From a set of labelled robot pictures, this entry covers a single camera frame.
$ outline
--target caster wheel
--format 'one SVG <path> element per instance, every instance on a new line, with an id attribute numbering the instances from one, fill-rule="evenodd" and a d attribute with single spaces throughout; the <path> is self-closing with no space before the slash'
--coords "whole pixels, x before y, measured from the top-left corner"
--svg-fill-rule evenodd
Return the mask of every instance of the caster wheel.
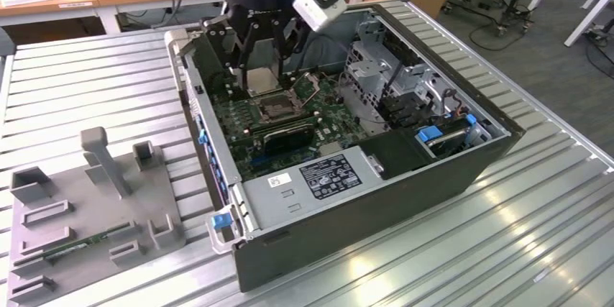
<path id="1" fill-rule="evenodd" d="M 521 26 L 521 33 L 523 34 L 527 33 L 531 25 L 532 25 L 532 22 L 528 22 L 528 21 L 524 22 L 524 25 Z"/>

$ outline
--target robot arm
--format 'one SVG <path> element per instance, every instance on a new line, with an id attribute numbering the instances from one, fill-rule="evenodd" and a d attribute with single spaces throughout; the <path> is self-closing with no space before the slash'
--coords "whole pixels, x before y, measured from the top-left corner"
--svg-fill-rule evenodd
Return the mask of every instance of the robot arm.
<path id="1" fill-rule="evenodd" d="M 311 31 L 319 31 L 345 10 L 344 0 L 226 0 L 228 12 L 221 18 L 202 23 L 216 55 L 222 65 L 237 76 L 238 86 L 246 90 L 246 62 L 254 42 L 272 39 L 277 67 L 273 74 L 281 75 L 282 60 L 301 52 Z M 284 28 L 293 21 L 290 34 Z M 229 52 L 222 48 L 222 32 L 232 27 L 236 35 Z"/>

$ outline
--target power supply label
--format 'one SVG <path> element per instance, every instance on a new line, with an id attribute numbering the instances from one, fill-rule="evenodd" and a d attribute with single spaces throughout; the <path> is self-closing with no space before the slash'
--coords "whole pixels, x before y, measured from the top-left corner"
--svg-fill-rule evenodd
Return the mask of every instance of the power supply label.
<path id="1" fill-rule="evenodd" d="M 317 199 L 328 198 L 363 183 L 343 154 L 304 166 L 300 173 Z"/>

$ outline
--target metal slatted surface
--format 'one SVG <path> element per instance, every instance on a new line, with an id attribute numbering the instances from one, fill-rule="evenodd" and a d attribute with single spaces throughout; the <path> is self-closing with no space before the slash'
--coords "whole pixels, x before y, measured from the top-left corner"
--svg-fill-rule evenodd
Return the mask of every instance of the metal slatted surface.
<path id="1" fill-rule="evenodd" d="M 237 290 L 230 256 L 210 250 L 202 226 L 210 202 L 178 100 L 170 96 L 169 68 L 156 49 L 161 35 L 130 33 L 18 49 L 8 66 L 22 60 L 17 65 L 26 68 L 12 71 L 10 95 L 0 99 L 9 105 L 1 188 L 16 165 L 38 160 L 45 169 L 58 170 L 82 164 L 72 131 L 104 124 L 114 155 L 145 137 L 164 147 L 189 237 L 174 253 L 48 306 L 612 304 L 611 158 L 419 10 L 399 1 L 381 5 L 527 133 L 461 195 L 249 293 Z M 116 56 L 108 49 L 126 52 L 130 45 L 150 50 Z M 81 50 L 90 53 L 70 55 Z M 69 74 L 44 65 L 53 62 L 50 55 L 81 59 L 62 64 Z M 69 78 L 76 83 L 66 88 Z M 12 198 L 0 193 L 5 267 Z"/>

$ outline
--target motherboard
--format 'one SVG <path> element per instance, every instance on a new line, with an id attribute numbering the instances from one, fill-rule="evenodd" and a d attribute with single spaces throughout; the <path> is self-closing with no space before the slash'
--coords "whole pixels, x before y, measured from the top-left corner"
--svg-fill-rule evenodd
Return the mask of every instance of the motherboard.
<path id="1" fill-rule="evenodd" d="M 213 111 L 244 180 L 332 154 L 364 139 L 339 95 L 339 75 L 307 72 L 250 96 L 232 76 L 210 86 Z"/>

